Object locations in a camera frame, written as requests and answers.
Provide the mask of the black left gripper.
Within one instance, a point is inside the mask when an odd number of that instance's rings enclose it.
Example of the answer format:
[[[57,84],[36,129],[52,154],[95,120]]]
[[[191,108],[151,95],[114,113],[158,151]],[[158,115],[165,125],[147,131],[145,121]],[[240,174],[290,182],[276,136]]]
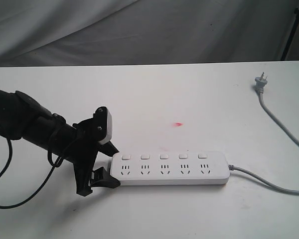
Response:
[[[95,133],[97,124],[95,114],[89,119],[72,124],[76,129],[76,139],[71,146],[76,193],[84,197],[92,193],[91,187],[117,188],[121,185],[120,181],[111,176],[104,167],[93,170],[98,153]],[[111,141],[100,145],[99,151],[108,157],[119,153]]]

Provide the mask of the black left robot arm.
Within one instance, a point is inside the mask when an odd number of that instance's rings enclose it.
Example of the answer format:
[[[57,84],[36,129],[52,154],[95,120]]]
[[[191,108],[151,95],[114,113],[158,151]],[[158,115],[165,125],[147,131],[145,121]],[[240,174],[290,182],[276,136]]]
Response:
[[[116,188],[118,179],[104,167],[94,170],[97,154],[112,157],[118,153],[111,143],[112,116],[99,107],[89,119],[69,125],[61,115],[51,113],[29,95],[0,90],[0,136],[26,141],[47,150],[48,161],[53,154],[73,164],[76,192],[92,193],[93,187]]]

